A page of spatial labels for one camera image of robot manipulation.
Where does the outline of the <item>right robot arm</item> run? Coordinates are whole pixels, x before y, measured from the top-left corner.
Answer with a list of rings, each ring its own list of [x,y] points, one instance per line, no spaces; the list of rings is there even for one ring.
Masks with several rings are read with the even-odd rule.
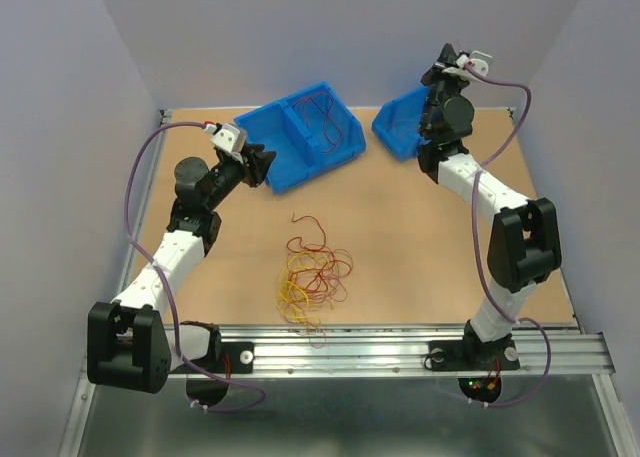
[[[427,97],[418,124],[421,171],[469,204],[473,226],[480,218],[491,226],[487,254],[474,256],[485,298],[460,343],[461,358],[472,367],[503,354],[524,303],[562,262],[555,205],[511,189],[487,169],[495,155],[478,162],[463,144],[475,108],[462,92],[472,82],[491,81],[491,61],[445,44],[421,78]]]

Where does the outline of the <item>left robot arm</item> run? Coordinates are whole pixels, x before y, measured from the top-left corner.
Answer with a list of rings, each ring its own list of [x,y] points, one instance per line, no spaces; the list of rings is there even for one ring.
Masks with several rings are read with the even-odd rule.
[[[155,394],[182,365],[210,371],[221,363],[216,325],[176,320],[167,330],[163,317],[177,313],[177,291],[218,237],[218,205],[241,183],[261,185],[276,154],[261,144],[246,144],[237,155],[216,154],[213,167],[198,157],[176,165],[176,198],[161,244],[127,288],[89,311],[91,383]]]

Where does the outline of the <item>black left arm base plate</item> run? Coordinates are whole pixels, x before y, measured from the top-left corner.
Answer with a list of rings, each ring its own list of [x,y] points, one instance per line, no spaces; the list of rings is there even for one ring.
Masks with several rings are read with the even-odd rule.
[[[253,373],[255,345],[250,341],[225,342],[216,344],[213,350],[200,358],[189,360],[199,368],[208,372],[231,377],[233,375],[248,375]]]

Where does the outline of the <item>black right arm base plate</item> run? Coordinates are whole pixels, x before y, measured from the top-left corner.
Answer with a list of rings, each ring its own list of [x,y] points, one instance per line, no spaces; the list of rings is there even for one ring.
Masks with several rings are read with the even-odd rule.
[[[428,360],[435,372],[515,371],[520,361],[512,339],[493,342],[471,340],[432,340],[428,343]]]

